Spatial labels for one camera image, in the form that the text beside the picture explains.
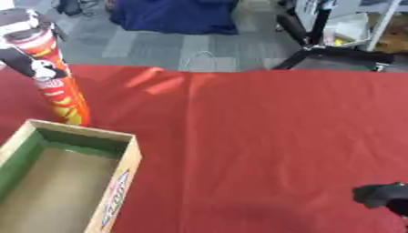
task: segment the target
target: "wooden box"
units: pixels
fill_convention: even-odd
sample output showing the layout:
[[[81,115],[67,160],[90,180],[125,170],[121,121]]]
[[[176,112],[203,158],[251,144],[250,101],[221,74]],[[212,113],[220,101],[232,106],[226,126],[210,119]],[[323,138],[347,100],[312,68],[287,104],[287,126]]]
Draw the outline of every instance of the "wooden box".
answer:
[[[140,159],[133,135],[27,120],[0,147],[0,232],[110,232]]]

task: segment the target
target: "white container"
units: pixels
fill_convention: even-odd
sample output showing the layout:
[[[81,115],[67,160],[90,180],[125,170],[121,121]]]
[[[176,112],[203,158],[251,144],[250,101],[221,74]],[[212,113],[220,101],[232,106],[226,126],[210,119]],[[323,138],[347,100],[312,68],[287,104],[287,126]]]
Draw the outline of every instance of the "white container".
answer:
[[[352,40],[341,47],[359,46],[371,38],[369,18],[366,13],[344,15],[330,19],[324,28],[325,34],[333,33],[338,37]]]

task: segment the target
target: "pringles logo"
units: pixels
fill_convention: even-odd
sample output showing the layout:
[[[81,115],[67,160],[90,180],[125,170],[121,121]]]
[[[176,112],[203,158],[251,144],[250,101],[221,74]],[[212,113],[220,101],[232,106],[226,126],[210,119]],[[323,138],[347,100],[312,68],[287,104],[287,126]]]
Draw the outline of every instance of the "pringles logo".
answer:
[[[104,216],[102,217],[102,228],[109,223],[110,219],[117,214],[120,206],[125,198],[125,190],[128,183],[129,169],[125,171],[118,179],[116,184],[112,187],[112,193],[105,205]]]
[[[64,82],[59,79],[51,79],[45,82],[36,82],[40,89],[58,88],[64,86]]]

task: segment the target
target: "chair leg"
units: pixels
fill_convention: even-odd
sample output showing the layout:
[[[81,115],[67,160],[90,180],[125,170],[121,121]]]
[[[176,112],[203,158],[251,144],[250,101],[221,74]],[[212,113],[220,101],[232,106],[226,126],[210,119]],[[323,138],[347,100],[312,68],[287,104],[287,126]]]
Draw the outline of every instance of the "chair leg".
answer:
[[[300,50],[272,69],[292,69],[310,55],[309,51]]]

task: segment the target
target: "blue cloth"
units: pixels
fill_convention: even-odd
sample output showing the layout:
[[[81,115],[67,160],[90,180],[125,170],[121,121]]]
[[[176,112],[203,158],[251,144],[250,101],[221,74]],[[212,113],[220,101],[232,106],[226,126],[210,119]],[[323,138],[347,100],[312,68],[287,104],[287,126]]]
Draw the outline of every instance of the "blue cloth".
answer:
[[[237,34],[230,13],[238,0],[117,0],[112,22],[125,30]]]

